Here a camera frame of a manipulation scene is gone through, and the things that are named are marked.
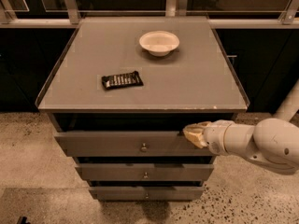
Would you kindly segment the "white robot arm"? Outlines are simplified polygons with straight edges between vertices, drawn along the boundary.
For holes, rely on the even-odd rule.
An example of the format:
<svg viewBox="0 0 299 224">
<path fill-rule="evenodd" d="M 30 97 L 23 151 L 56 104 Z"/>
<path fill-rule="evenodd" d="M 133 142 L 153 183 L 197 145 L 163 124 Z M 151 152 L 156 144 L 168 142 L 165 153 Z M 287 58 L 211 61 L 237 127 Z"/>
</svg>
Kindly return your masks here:
<svg viewBox="0 0 299 224">
<path fill-rule="evenodd" d="M 299 81 L 273 118 L 256 125 L 204 121 L 187 125 L 183 133 L 196 147 L 207 147 L 213 154 L 235 155 L 271 172 L 293 175 L 299 171 L 299 128 L 291 119 L 298 109 Z"/>
</svg>

